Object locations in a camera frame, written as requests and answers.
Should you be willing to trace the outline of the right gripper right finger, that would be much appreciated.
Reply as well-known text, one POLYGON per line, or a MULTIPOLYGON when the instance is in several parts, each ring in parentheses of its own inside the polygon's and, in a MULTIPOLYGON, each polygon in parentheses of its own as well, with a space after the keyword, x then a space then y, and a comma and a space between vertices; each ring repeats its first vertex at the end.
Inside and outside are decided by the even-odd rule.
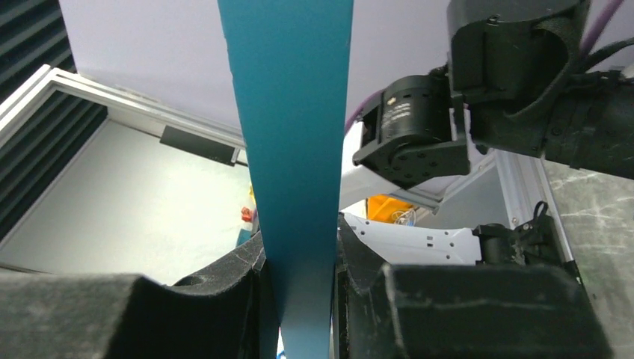
POLYGON ((585 290, 553 266, 391 263, 338 218, 336 358, 611 358, 585 290))

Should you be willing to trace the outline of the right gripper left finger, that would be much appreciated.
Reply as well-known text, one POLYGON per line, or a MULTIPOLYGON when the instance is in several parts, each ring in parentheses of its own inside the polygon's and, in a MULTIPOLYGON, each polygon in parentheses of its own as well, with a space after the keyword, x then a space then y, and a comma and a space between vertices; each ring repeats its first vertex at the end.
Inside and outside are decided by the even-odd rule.
POLYGON ((274 358, 261 236, 174 285, 141 274, 1 276, 3 358, 274 358))

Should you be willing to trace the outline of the blue wooden picture frame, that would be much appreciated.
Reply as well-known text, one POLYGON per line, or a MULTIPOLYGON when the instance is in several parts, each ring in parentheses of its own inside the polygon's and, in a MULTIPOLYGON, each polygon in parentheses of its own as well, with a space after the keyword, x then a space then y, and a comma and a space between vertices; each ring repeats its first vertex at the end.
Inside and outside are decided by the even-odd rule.
POLYGON ((351 1, 220 1, 288 358, 327 358, 351 1))

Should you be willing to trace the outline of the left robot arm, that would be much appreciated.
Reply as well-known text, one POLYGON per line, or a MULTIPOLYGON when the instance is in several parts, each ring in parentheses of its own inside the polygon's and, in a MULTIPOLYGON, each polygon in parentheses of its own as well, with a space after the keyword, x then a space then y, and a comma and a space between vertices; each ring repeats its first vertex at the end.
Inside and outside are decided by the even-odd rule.
POLYGON ((633 47, 597 42, 621 7, 588 23, 589 1, 451 1, 445 65, 394 81, 345 122, 358 126, 339 205, 376 194, 412 200, 439 177, 469 177, 469 149, 633 178, 633 67, 602 63, 633 47))

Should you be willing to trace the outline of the aluminium window frame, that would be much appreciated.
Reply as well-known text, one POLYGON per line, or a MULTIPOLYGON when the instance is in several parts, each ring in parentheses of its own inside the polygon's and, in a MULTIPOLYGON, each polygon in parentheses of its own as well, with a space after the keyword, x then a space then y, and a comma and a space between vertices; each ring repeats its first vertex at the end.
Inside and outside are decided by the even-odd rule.
POLYGON ((232 251, 240 131, 44 65, 1 104, 1 270, 174 283, 232 251))

